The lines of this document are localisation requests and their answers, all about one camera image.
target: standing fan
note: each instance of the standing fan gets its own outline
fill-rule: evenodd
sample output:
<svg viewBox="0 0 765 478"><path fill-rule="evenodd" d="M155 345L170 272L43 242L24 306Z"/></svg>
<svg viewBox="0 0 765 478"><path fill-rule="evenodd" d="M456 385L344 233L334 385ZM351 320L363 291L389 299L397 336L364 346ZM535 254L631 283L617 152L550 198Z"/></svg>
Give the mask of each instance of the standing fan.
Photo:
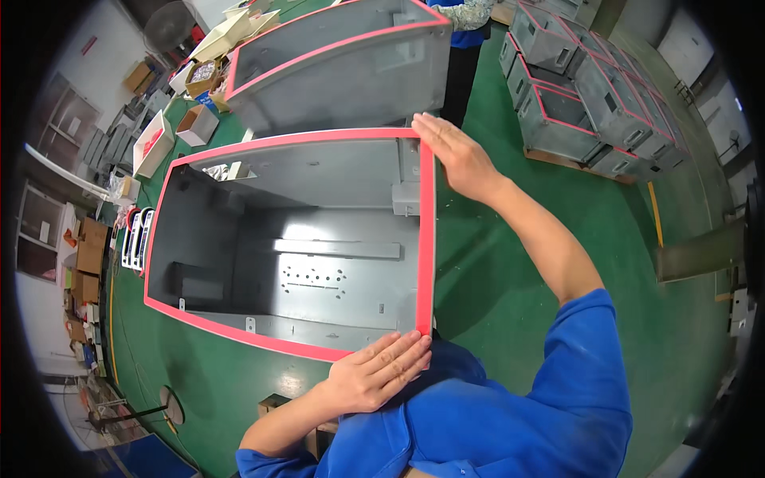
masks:
<svg viewBox="0 0 765 478"><path fill-rule="evenodd" d="M144 39L156 50L170 55L180 63L194 49L191 29L197 21L181 1L170 2L151 15L144 27Z"/></svg>

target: wooden pallet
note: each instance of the wooden pallet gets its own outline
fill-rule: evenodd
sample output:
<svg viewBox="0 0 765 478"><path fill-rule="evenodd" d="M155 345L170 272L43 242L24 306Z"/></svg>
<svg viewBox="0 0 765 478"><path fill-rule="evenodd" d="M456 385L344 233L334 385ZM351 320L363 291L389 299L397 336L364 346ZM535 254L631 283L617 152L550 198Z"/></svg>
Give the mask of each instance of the wooden pallet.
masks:
<svg viewBox="0 0 765 478"><path fill-rule="evenodd" d="M607 176L585 167L582 163L563 158L557 154L548 153L547 151L529 150L524 146L523 155L528 159L535 159L537 161L544 161L545 163L557 164L558 166L570 167L571 169L584 171L586 173L594 174L595 176L605 177L606 179L614 180L622 184L634 184L637 181L636 177L627 174L619 174L616 177Z"/></svg>

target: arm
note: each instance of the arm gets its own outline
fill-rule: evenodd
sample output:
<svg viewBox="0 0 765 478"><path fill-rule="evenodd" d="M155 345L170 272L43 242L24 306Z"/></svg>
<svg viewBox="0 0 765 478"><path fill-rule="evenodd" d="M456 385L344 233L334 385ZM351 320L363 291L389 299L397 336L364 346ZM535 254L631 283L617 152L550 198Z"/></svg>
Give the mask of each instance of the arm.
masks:
<svg viewBox="0 0 765 478"><path fill-rule="evenodd" d="M493 6L494 0L465 0L461 5L432 5L431 8L451 20L454 31L466 31L483 27L489 21Z"/></svg>
<svg viewBox="0 0 765 478"><path fill-rule="evenodd" d="M412 127L444 165L449 186L491 207L507 221L560 305L603 287L574 235L497 172L475 141L450 122L427 114L415 115Z"/></svg>
<svg viewBox="0 0 765 478"><path fill-rule="evenodd" d="M346 413L372 412L412 381L430 361L430 336L391 333L332 365L327 380L260 418L239 449L285 457L309 431Z"/></svg>

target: black pants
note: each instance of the black pants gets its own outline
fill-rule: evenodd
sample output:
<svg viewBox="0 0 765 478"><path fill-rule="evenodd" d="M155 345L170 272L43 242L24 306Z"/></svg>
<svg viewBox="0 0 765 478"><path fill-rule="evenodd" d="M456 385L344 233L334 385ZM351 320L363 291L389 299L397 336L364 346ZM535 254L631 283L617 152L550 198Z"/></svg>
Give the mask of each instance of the black pants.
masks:
<svg viewBox="0 0 765 478"><path fill-rule="evenodd" d="M458 128L462 128L473 89L473 79L478 67L480 45L468 48L452 47L449 52L449 69L446 73L446 95L441 117Z"/></svg>

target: person's right hand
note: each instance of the person's right hand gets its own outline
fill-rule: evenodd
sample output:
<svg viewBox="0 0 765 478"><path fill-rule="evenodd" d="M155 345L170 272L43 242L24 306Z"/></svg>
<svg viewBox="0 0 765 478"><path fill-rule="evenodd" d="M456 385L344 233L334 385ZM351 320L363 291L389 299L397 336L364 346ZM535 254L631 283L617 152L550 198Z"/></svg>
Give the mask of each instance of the person's right hand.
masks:
<svg viewBox="0 0 765 478"><path fill-rule="evenodd" d="M415 113L412 129L444 165L444 175L452 189L489 204L504 176L497 172L478 143L457 126L428 113Z"/></svg>

